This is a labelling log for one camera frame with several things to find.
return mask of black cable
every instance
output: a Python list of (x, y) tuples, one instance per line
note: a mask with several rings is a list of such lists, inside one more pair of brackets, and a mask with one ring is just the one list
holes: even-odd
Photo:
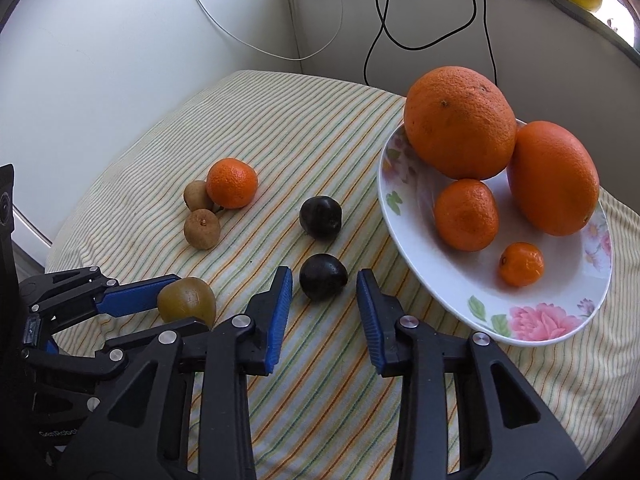
[[(465, 25), (462, 25), (461, 27), (458, 27), (455, 30), (452, 30), (451, 32), (448, 32), (447, 34), (444, 34), (443, 36), (439, 37), (437, 40), (431, 41), (430, 43), (427, 43), (425, 45), (407, 46), (407, 45), (404, 45), (402, 43), (399, 43), (399, 41), (397, 41), (391, 35), (391, 33), (389, 32), (388, 28), (386, 28), (386, 15), (387, 15), (388, 8), (389, 8), (389, 1), (390, 0), (385, 0), (385, 10), (384, 10), (384, 12), (381, 12), (380, 11), (380, 3), (379, 3), (378, 0), (376, 0), (376, 10), (378, 12), (378, 17), (380, 19), (380, 30), (378, 31), (378, 34), (376, 35), (375, 39), (373, 40), (373, 43), (371, 44), (371, 47), (369, 48), (369, 52), (367, 53), (367, 57), (366, 57), (365, 62), (364, 62), (363, 76), (364, 76), (364, 81), (365, 81), (365, 83), (367, 85), (369, 84), (369, 81), (367, 80), (367, 65), (369, 63), (369, 59), (371, 57), (371, 54), (373, 53), (373, 49), (375, 48), (376, 43), (380, 39), (380, 36), (382, 35), (383, 31), (386, 33), (386, 36), (393, 43), (395, 43), (397, 46), (399, 46), (400, 48), (402, 48), (404, 50), (411, 50), (411, 51), (424, 50), (426, 48), (429, 48), (430, 46), (433, 46), (433, 45), (435, 45), (437, 43), (440, 43), (443, 40), (446, 40), (447, 38), (450, 38), (454, 34), (457, 34), (457, 33), (461, 32), (462, 30), (464, 30), (465, 28), (469, 27), (474, 22), (474, 20), (476, 19), (476, 15), (478, 13), (478, 4), (476, 3), (476, 0), (472, 0), (473, 6), (474, 6), (474, 10), (473, 10), (473, 13), (471, 15), (471, 18), (468, 20), (468, 22), (465, 23)], [(482, 1), (483, 1), (483, 4), (484, 4), (484, 14), (483, 14), (484, 33), (485, 33), (485, 36), (486, 36), (487, 45), (488, 45), (488, 48), (489, 48), (489, 54), (491, 56), (492, 65), (494, 67), (494, 82), (497, 85), (497, 70), (496, 70), (496, 67), (495, 67), (494, 53), (493, 53), (492, 48), (491, 48), (491, 41), (489, 39), (489, 31), (488, 31), (487, 26), (486, 26), (486, 0), (482, 0)]]

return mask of plate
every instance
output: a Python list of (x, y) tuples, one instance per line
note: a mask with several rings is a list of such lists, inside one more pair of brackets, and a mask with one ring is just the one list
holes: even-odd
[[(612, 245), (600, 203), (580, 232), (550, 236), (518, 211), (503, 171), (484, 181), (498, 205), (498, 234), (484, 250), (465, 253), (445, 245), (434, 225), (434, 200), (450, 182), (418, 158), (404, 126), (389, 137), (378, 165), (378, 198), (398, 250), (431, 294), (464, 323), (508, 344), (542, 346), (583, 329), (611, 280)], [(515, 288), (498, 277), (498, 260), (513, 242), (543, 253), (545, 273), (533, 285)]]

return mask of small orange fruit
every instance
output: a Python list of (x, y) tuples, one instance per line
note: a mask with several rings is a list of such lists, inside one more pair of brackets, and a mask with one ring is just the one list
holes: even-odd
[(535, 245), (516, 242), (508, 246), (500, 256), (498, 272), (509, 285), (531, 285), (545, 273), (545, 260)]
[(547, 121), (518, 131), (507, 176), (520, 211), (550, 235), (578, 232), (598, 203), (598, 172), (589, 153), (570, 132)]
[(433, 215), (442, 240), (460, 251), (484, 249), (498, 234), (494, 194), (479, 180), (449, 184), (436, 199)]
[(497, 175), (516, 141), (516, 117), (502, 92), (461, 66), (431, 70), (411, 86), (404, 129), (422, 160), (455, 179)]
[(236, 158), (217, 161), (207, 175), (207, 194), (226, 209), (246, 206), (258, 189), (254, 168)]

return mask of striped tablecloth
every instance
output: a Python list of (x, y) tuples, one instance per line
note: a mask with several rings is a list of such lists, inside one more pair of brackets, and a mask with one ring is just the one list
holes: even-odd
[[(218, 297), (218, 321), (266, 290), (278, 265), (297, 276), (315, 253), (350, 273), (330, 303), (310, 304), (294, 280), (280, 364), (248, 385), (261, 480), (387, 479), (399, 380), (369, 363), (355, 303), (357, 270), (372, 267), (382, 289), (437, 330), (467, 336), (412, 275), (388, 235), (376, 197), (376, 164), (399, 124), (404, 99), (374, 88), (289, 73), (238, 72), (197, 94), (147, 132), (91, 186), (54, 243), (47, 270), (100, 265), (121, 283), (174, 272), (198, 276)], [(226, 156), (253, 166), (254, 202), (220, 214), (222, 237), (196, 251), (182, 235), (182, 190)], [(344, 227), (329, 244), (302, 232), (298, 210), (326, 194)], [(588, 461), (612, 439), (640, 394), (640, 218), (606, 192), (614, 281), (603, 309), (574, 338), (537, 349), (505, 348)], [(157, 311), (101, 316), (61, 333), (60, 345), (92, 355), (105, 339), (161, 324)], [(458, 466), (452, 381), (449, 465)], [(200, 381), (193, 395), (190, 469), (197, 469)]]

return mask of white wall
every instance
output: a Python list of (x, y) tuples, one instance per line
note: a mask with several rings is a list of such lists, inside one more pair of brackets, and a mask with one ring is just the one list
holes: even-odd
[[(202, 0), (240, 38), (297, 57), (287, 0)], [(195, 92), (242, 69), (299, 72), (194, 0), (21, 0), (0, 34), (0, 163), (49, 240), (102, 170)], [(16, 232), (17, 243), (29, 230)]]
[[(374, 0), (343, 0), (334, 43), (303, 61), (308, 74), (363, 82), (365, 56), (380, 28)], [(407, 52), (384, 35), (371, 57), (373, 86), (406, 94), (423, 73), (462, 65), (492, 78), (479, 15), (467, 30), (422, 52)], [(335, 31), (337, 0), (296, 0), (302, 52)], [(498, 85), (523, 121), (549, 120), (572, 131), (593, 157), (602, 185), (640, 212), (640, 68), (613, 44), (546, 0), (488, 0), (488, 27)], [(391, 0), (388, 28), (404, 44), (425, 44), (465, 23), (471, 0)]]

